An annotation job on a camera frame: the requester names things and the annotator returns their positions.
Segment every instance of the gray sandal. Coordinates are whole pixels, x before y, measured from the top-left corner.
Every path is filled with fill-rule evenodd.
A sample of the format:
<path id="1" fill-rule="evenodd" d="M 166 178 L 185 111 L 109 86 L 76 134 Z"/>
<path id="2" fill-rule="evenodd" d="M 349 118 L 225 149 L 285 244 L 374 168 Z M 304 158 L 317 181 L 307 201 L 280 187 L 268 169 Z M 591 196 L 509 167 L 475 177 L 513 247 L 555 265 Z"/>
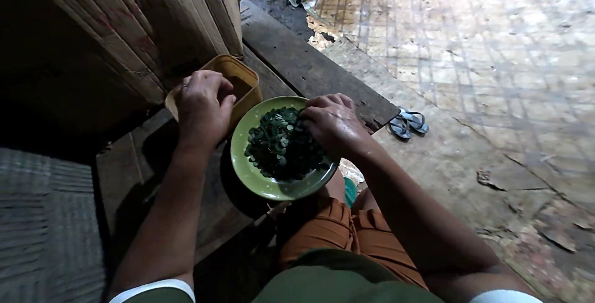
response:
<path id="1" fill-rule="evenodd" d="M 404 117 L 394 117 L 389 122 L 389 128 L 392 133 L 400 140 L 407 141 L 411 138 L 411 132 L 409 132 L 409 121 Z"/>
<path id="2" fill-rule="evenodd" d="M 426 134 L 430 130 L 428 124 L 425 123 L 425 117 L 421 113 L 407 111 L 402 106 L 398 106 L 397 108 L 399 109 L 399 117 L 405 118 L 413 131 L 419 134 Z"/>

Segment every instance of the green plate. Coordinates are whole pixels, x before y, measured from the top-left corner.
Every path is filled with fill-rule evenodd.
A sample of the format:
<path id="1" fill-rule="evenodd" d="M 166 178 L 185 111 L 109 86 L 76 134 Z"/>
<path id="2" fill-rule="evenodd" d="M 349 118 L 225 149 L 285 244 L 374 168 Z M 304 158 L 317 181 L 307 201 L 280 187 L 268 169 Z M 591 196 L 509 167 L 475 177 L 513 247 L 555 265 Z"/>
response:
<path id="1" fill-rule="evenodd" d="M 244 155 L 248 146 L 248 131 L 260 125 L 260 118 L 271 109 L 280 109 L 284 106 L 296 109 L 306 107 L 306 99 L 298 96 L 279 96 L 268 99 L 250 109 L 237 124 L 231 137 L 231 164 L 240 181 L 253 193 L 273 200 L 294 200 L 315 193 L 324 186 L 333 176 L 338 167 L 338 161 L 324 157 L 329 165 L 326 171 L 311 171 L 299 181 L 277 181 L 271 177 L 262 176 L 260 170 L 248 161 Z"/>

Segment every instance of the leg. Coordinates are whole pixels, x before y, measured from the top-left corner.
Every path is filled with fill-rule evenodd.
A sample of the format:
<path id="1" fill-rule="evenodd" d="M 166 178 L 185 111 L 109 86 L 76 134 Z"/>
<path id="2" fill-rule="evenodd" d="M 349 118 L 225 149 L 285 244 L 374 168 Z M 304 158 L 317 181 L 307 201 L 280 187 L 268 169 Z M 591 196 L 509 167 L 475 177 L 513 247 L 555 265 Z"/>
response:
<path id="1" fill-rule="evenodd" d="M 368 188 L 355 199 L 352 211 L 361 254 L 388 268 L 401 281 L 427 289 L 415 264 L 391 232 Z"/>
<path id="2" fill-rule="evenodd" d="M 345 204 L 345 181 L 341 173 L 337 171 L 318 193 L 293 202 L 279 216 L 277 226 L 282 270 L 313 248 L 351 250 L 353 221 Z"/>

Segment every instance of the teal object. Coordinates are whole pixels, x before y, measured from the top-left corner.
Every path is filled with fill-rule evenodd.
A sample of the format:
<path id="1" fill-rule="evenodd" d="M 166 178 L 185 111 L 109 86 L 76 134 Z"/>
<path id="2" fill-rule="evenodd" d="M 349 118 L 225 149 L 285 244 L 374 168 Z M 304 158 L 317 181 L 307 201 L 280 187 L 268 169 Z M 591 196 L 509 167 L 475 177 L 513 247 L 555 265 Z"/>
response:
<path id="1" fill-rule="evenodd" d="M 358 195 L 358 188 L 355 186 L 355 183 L 353 183 L 352 180 L 346 177 L 343 179 L 345 180 L 345 203 L 347 204 L 347 207 L 351 209 L 353 202 L 355 202 L 355 197 Z"/>

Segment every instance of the yellow container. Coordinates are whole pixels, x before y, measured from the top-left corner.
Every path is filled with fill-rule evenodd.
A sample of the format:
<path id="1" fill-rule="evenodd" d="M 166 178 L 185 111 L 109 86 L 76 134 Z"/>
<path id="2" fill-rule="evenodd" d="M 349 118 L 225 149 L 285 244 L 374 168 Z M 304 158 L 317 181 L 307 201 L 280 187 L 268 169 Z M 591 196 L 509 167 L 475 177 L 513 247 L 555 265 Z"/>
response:
<path id="1" fill-rule="evenodd" d="M 262 102 L 262 93 L 258 84 L 258 74 L 238 61 L 231 55 L 219 55 L 209 61 L 200 69 L 216 71 L 223 74 L 233 84 L 233 94 L 237 100 L 233 105 L 231 119 L 227 133 L 232 132 L 242 116 L 252 109 L 256 104 Z M 175 105 L 173 91 L 170 91 L 165 98 L 165 107 L 171 112 L 175 120 L 178 120 L 178 108 Z"/>

